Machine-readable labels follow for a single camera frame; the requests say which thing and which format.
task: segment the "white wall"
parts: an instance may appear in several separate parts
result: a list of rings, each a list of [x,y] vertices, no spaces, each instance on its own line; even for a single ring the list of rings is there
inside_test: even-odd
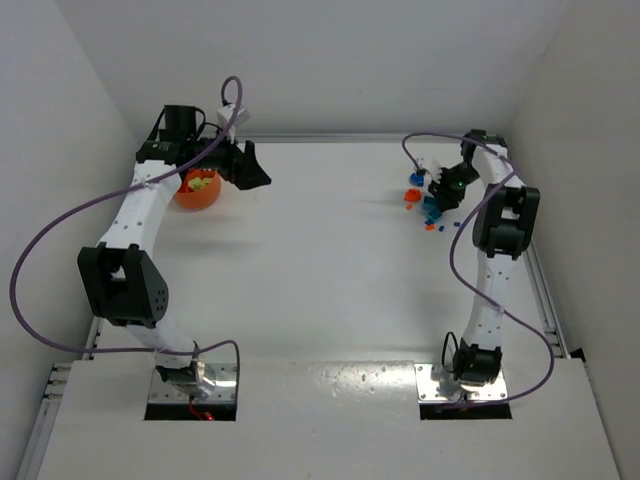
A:
[[[129,180],[135,145],[53,0],[9,0],[0,15],[0,478],[17,473],[53,361],[17,325],[9,276],[22,247],[55,215]],[[46,238],[19,299],[37,329],[81,345],[90,315],[77,273],[116,204]]]
[[[627,479],[640,478],[639,25],[636,0],[573,2],[509,136],[542,191],[536,240]]]
[[[502,128],[568,0],[56,0],[138,138],[240,75],[260,133]]]

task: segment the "orange block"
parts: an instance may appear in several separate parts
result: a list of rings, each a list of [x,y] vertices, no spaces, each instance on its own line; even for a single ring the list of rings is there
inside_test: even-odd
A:
[[[404,194],[405,202],[415,203],[415,202],[419,202],[421,198],[422,198],[422,194],[420,193],[420,190],[416,188],[410,188],[409,190],[407,190],[407,193]]]

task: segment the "white table surface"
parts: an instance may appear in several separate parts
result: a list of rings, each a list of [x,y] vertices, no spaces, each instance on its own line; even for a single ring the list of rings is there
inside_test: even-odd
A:
[[[413,150],[445,165],[460,158],[453,144]],[[76,362],[40,480],[617,478],[577,360],[559,361],[548,386],[514,402],[513,420],[419,420],[410,361],[436,360],[445,333],[460,335],[469,319],[473,295],[447,257],[453,222],[483,186],[445,214],[444,232],[427,232],[420,208],[405,209],[411,165],[397,144],[257,151],[273,185],[224,185],[203,212],[171,206],[154,254],[178,323],[200,345],[240,344],[237,421],[143,421],[150,355]],[[475,279],[469,235],[458,264]],[[512,278],[507,307],[541,328],[524,261]],[[516,393],[548,357],[524,329],[506,321],[503,334]],[[135,341],[105,326],[100,346],[125,344]],[[359,360],[388,363],[350,363]],[[352,381],[376,368],[371,384]]]
[[[457,144],[415,144],[416,155],[460,161]],[[427,232],[417,206],[405,209],[409,159],[395,143],[260,144],[268,187],[223,185],[201,212],[171,204],[154,262],[170,290],[169,312],[200,344],[234,338],[246,358],[435,360],[448,330],[462,334],[473,295],[449,270],[454,221],[479,201],[445,213],[445,231]],[[458,265],[475,282],[470,230]],[[541,327],[524,259],[507,307]],[[546,363],[544,346],[504,327],[505,356]],[[100,346],[136,345],[106,325]]]

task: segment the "blue block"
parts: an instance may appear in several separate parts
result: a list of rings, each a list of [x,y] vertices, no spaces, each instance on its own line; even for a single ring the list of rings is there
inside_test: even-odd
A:
[[[442,218],[442,213],[437,208],[430,209],[427,214],[427,219],[433,223],[437,223]]]
[[[412,173],[409,176],[409,183],[416,187],[424,187],[424,176],[420,176],[417,173]]]

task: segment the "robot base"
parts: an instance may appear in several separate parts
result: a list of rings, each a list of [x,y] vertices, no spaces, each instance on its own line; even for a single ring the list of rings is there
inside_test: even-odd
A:
[[[205,364],[207,395],[194,398],[192,407],[198,412],[210,413],[214,420],[236,419],[236,374],[231,363]],[[165,383],[157,371],[153,371],[145,420],[200,420],[189,409],[189,396]]]
[[[492,384],[469,385],[453,379],[453,375],[442,365],[421,363],[415,365],[416,386],[420,417],[423,420],[436,419],[487,419],[511,418],[508,403],[483,408],[464,408],[465,403],[481,403],[507,398],[507,384],[502,369]],[[460,402],[459,409],[441,408]]]

